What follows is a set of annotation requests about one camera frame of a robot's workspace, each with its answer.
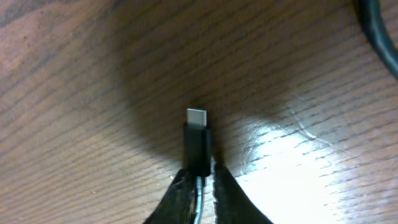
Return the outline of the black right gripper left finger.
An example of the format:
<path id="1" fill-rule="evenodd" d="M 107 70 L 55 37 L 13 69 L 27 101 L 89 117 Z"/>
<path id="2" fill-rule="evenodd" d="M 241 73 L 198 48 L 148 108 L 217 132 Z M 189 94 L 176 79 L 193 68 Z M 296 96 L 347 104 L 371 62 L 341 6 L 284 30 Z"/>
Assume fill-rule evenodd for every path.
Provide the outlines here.
<path id="1" fill-rule="evenodd" d="M 180 169 L 169 185 L 162 200 L 144 224 L 188 224 L 193 220 L 191 211 L 195 181 L 188 170 Z"/>

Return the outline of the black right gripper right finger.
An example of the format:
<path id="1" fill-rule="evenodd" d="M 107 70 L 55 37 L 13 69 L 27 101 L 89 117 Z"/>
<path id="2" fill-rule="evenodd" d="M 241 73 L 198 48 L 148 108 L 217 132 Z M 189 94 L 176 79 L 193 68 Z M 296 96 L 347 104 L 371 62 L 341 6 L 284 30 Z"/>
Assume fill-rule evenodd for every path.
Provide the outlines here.
<path id="1" fill-rule="evenodd" d="M 214 196 L 217 224 L 272 224 L 224 164 L 215 165 Z"/>

